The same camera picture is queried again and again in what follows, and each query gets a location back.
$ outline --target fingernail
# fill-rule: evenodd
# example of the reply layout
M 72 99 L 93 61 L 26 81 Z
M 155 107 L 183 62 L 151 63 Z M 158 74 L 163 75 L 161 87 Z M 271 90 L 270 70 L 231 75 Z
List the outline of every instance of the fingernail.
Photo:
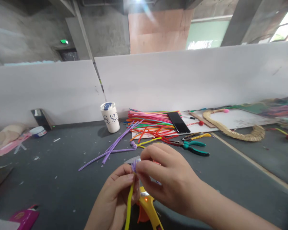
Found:
M 129 174 L 129 175 L 128 175 L 128 179 L 129 179 L 129 180 L 133 180 L 133 179 L 134 179 L 134 174 L 133 174 L 133 173 L 132 173 L 132 174 Z

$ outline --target smartphone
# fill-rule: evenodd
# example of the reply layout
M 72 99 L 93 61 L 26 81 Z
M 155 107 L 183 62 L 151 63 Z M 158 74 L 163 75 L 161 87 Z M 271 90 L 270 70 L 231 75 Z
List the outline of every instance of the smartphone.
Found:
M 173 123 L 173 125 L 174 125 L 174 127 L 178 133 L 189 133 L 190 132 L 187 125 L 183 122 L 183 120 L 181 119 L 181 117 L 179 116 L 179 114 L 177 112 L 170 112 L 170 113 L 167 113 L 167 115 L 169 116 L 171 122 Z

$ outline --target pliers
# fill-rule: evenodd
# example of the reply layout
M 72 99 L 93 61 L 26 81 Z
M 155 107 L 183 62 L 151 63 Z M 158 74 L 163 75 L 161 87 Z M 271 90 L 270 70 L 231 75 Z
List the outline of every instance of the pliers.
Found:
M 168 144 L 171 144 L 171 145 L 181 146 L 184 149 L 189 150 L 190 152 L 195 153 L 196 155 L 199 155 L 199 156 L 203 156 L 203 157 L 210 156 L 210 154 L 208 152 L 197 150 L 197 149 L 190 146 L 190 145 L 198 145 L 198 146 L 205 147 L 206 144 L 201 143 L 201 142 L 197 142 L 197 141 L 191 141 L 191 142 L 165 141 L 165 142 Z

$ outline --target exit sign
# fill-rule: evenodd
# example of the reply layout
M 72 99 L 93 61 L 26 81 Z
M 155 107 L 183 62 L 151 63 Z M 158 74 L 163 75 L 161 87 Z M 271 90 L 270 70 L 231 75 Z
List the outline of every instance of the exit sign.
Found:
M 68 44 L 68 41 L 67 41 L 66 39 L 61 39 L 60 42 L 61 42 L 62 44 Z

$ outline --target white board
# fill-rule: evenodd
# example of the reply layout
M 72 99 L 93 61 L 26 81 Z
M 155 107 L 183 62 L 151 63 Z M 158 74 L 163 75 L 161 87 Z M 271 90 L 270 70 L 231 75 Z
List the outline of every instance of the white board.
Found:
M 199 116 L 203 117 L 203 112 L 202 111 L 196 111 L 195 113 L 198 114 Z M 181 112 L 182 115 L 184 116 L 189 116 L 191 117 L 188 112 Z M 247 111 L 239 110 L 239 109 L 232 109 L 230 110 L 229 113 L 223 113 L 223 112 L 218 112 L 218 113 L 212 113 L 210 117 L 213 120 L 217 120 L 218 122 L 221 122 L 223 125 L 225 125 L 229 129 L 238 129 L 238 128 L 246 128 L 246 127 L 252 127 L 254 125 L 267 125 L 267 124 L 274 124 L 279 121 L 277 118 L 266 118 L 262 117 L 257 114 L 253 114 Z M 192 120 L 189 118 L 183 117 L 182 120 L 185 122 L 185 124 L 188 126 L 188 124 L 192 124 L 194 122 L 198 122 L 198 120 Z M 190 133 L 208 133 L 208 132 L 214 132 L 218 131 L 218 128 L 209 128 L 206 125 L 199 126 L 198 124 L 194 124 L 191 126 L 188 126 Z M 142 138 L 150 138 L 150 135 L 143 135 Z
M 54 125 L 102 120 L 105 98 L 91 60 L 0 67 L 0 130 L 37 126 L 42 108 Z
M 95 58 L 118 115 L 288 96 L 288 42 Z

